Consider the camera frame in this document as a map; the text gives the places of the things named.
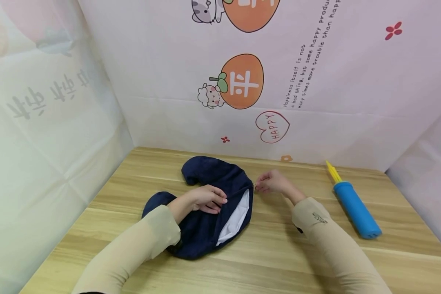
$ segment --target heart outline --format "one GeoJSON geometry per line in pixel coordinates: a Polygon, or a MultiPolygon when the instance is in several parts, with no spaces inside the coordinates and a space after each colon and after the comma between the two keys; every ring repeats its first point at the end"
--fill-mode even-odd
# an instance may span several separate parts
{"type": "Polygon", "coordinates": [[[263,142],[265,142],[265,143],[267,143],[267,144],[278,143],[280,140],[282,140],[282,139],[286,136],[287,131],[289,131],[289,127],[291,126],[291,123],[289,123],[289,121],[288,121],[288,120],[287,120],[282,114],[280,114],[279,112],[276,112],[276,111],[271,111],[271,110],[261,112],[261,114],[259,114],[259,115],[257,116],[257,118],[256,118],[256,120],[255,120],[255,124],[256,124],[256,127],[257,127],[259,130],[262,130],[262,131],[263,131],[263,132],[261,132],[261,134],[260,134],[260,140],[262,140],[263,142]],[[267,113],[267,112],[273,112],[274,114],[279,115],[279,116],[282,117],[283,120],[287,123],[287,129],[286,129],[286,131],[284,132],[284,135],[283,135],[279,140],[277,140],[276,142],[271,142],[271,143],[270,143],[270,142],[266,142],[265,140],[263,140],[263,139],[261,138],[261,136],[263,135],[263,133],[266,132],[267,130],[266,130],[266,129],[262,129],[261,127],[258,126],[258,118],[261,117],[261,115],[263,115],[263,114],[265,114],[265,113],[267,113]]]}

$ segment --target hand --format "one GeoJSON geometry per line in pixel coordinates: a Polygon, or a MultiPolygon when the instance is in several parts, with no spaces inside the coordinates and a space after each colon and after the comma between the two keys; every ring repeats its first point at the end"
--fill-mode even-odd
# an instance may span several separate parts
{"type": "Polygon", "coordinates": [[[293,205],[304,200],[306,196],[278,170],[270,170],[258,177],[255,190],[258,192],[279,192],[288,198],[293,205]]]}
{"type": "Polygon", "coordinates": [[[181,197],[190,199],[193,203],[193,211],[201,210],[209,214],[218,214],[222,204],[227,203],[227,195],[224,191],[211,185],[192,189],[181,197]]]}
{"type": "Polygon", "coordinates": [[[258,177],[255,189],[258,192],[283,193],[291,187],[294,187],[294,185],[279,170],[273,169],[258,177]]]}

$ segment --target cartoon sheep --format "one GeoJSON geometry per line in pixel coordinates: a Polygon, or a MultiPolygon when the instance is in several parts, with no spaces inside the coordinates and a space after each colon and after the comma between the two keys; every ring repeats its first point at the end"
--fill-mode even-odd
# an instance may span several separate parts
{"type": "Polygon", "coordinates": [[[211,86],[204,83],[202,88],[198,89],[198,100],[204,107],[214,109],[216,106],[223,106],[225,101],[221,96],[219,86],[211,86]]]}

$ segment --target white inner pillow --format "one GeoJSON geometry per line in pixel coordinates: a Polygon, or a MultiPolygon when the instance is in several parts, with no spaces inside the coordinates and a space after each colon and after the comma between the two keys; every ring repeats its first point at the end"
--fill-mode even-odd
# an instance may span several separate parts
{"type": "Polygon", "coordinates": [[[225,226],[222,228],[216,246],[219,246],[223,242],[229,240],[239,232],[240,227],[247,216],[248,208],[249,189],[243,193],[242,199],[238,203],[232,215],[229,217],[229,220],[227,220],[225,226]]]}

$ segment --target beige sleeve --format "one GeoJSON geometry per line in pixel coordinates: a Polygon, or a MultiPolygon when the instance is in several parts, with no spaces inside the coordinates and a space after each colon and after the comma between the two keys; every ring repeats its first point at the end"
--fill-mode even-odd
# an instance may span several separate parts
{"type": "Polygon", "coordinates": [[[292,222],[325,256],[346,294],[391,294],[366,254],[315,199],[295,205],[292,222]]]}
{"type": "Polygon", "coordinates": [[[180,240],[180,227],[161,205],[108,244],[82,273],[72,294],[120,294],[129,276],[146,260],[180,240]]]}

